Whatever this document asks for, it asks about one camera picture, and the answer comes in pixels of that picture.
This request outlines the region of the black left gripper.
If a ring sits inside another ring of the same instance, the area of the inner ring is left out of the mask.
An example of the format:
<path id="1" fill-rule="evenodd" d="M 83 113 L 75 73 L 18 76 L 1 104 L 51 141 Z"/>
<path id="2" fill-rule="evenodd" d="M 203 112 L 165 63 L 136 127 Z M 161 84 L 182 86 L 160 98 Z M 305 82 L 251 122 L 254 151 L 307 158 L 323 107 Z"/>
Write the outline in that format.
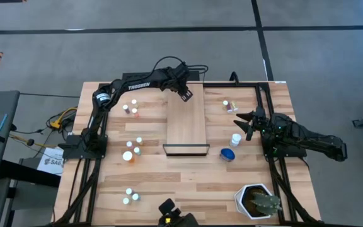
<path id="1" fill-rule="evenodd" d="M 185 63 L 180 63 L 175 68 L 167 67 L 165 73 L 167 77 L 165 88 L 178 92 L 184 102 L 189 101 L 189 99 L 193 97 L 193 93 L 187 92 L 187 78 L 190 75 L 187 65 Z"/>

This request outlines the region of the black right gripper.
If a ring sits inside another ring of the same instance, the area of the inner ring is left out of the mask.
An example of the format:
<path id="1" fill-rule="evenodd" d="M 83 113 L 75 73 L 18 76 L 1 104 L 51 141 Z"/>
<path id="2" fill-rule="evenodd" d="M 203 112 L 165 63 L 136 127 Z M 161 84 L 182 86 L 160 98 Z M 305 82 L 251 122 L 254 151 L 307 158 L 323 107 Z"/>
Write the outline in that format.
<path id="1" fill-rule="evenodd" d="M 257 106 L 255 111 L 249 113 L 237 113 L 237 117 L 247 122 L 234 121 L 234 123 L 246 134 L 246 141 L 251 141 L 254 131 L 258 131 L 263 140 L 273 141 L 275 139 L 274 125 L 266 117 L 265 110 Z"/>

